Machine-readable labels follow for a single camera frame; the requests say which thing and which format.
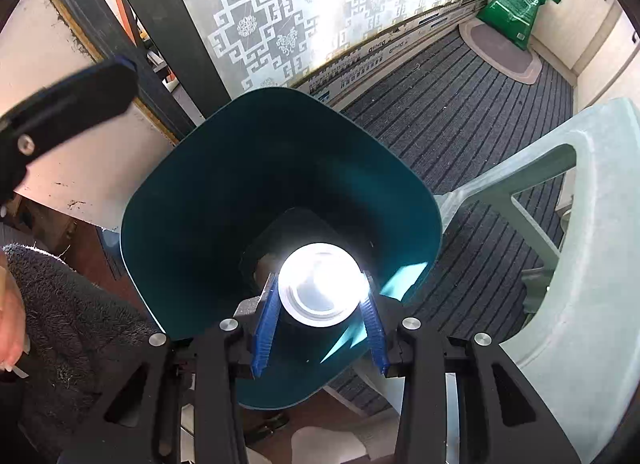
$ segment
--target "striped carpet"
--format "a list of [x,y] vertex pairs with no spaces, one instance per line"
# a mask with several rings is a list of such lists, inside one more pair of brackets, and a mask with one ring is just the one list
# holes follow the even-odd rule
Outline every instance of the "striped carpet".
[[[454,30],[407,61],[343,110],[443,194],[487,171],[572,115],[573,89],[543,60],[538,81],[521,84],[480,59]],[[518,196],[559,245],[554,212],[562,177]],[[436,265],[411,307],[447,335],[484,331],[497,341],[516,333],[525,316],[520,271],[541,265],[522,237],[490,206],[458,212]],[[348,369],[330,383],[374,414],[386,401]]]

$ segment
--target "fuzzy dark cloth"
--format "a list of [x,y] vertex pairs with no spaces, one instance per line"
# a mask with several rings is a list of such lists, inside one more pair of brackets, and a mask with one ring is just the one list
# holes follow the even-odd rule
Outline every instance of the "fuzzy dark cloth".
[[4,251],[24,300],[30,353],[43,362],[26,380],[20,424],[55,462],[104,384],[158,327],[59,258],[17,244]]

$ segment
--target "plastic chair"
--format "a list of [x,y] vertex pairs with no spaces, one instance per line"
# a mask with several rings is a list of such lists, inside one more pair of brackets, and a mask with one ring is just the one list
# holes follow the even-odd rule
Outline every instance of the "plastic chair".
[[[574,165],[574,204],[560,256],[513,195]],[[464,204],[495,206],[543,260],[543,269],[523,275],[526,307],[539,309],[501,346],[582,462],[591,462],[616,431],[640,381],[638,110],[626,98],[586,108],[436,201],[443,229]],[[402,379],[384,380],[364,358],[354,369],[401,408]],[[448,404],[457,415],[457,404]]]
[[305,426],[291,437],[291,464],[390,461],[399,424],[400,417],[389,409],[331,430]]

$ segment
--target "green bag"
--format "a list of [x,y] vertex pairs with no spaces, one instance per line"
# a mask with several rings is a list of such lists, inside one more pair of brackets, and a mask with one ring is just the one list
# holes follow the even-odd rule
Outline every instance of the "green bag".
[[546,0],[491,0],[478,13],[478,19],[495,28],[503,36],[526,50],[536,20],[538,7]]

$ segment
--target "metal screw head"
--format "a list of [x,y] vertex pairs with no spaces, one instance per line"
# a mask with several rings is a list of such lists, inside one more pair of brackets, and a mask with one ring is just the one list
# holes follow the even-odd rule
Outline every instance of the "metal screw head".
[[474,336],[474,341],[478,343],[478,345],[485,347],[491,344],[491,336],[484,332],[479,332]]
[[29,135],[23,133],[18,137],[18,151],[27,157],[33,155],[33,152],[36,151],[36,143]]
[[404,318],[402,320],[402,326],[407,330],[418,330],[422,323],[417,318]]
[[232,330],[236,330],[238,328],[238,320],[234,318],[223,319],[220,322],[220,328],[225,332],[231,332]]
[[156,332],[149,336],[149,344],[153,347],[161,347],[166,343],[166,335],[161,332]]

